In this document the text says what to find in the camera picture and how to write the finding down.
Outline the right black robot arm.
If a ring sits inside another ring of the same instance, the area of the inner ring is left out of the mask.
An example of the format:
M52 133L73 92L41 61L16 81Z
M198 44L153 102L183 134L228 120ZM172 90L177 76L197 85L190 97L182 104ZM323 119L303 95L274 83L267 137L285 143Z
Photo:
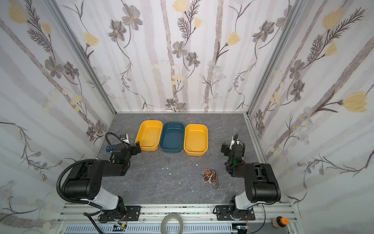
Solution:
M244 179L244 192L235 195L228 206L217 206L218 220L254 220L253 207L272 205L280 201L281 190L272 167L268 163L245 162L246 146L238 134L230 144L223 143L221 152L228 157L226 172L231 177Z

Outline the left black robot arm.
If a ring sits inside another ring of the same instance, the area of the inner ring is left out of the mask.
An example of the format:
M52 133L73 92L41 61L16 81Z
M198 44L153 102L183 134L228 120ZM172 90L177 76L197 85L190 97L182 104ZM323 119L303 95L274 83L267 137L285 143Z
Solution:
M64 169L56 181L56 192L60 198L69 203L97 208L97 212L84 215L90 221L93 221L93 216L98 215L101 223L124 220L129 215L123 198L104 189L102 179L125 176L130 168L131 158L141 153L140 141L131 145L127 134L118 136L107 132L104 136L111 153L108 160L76 161Z

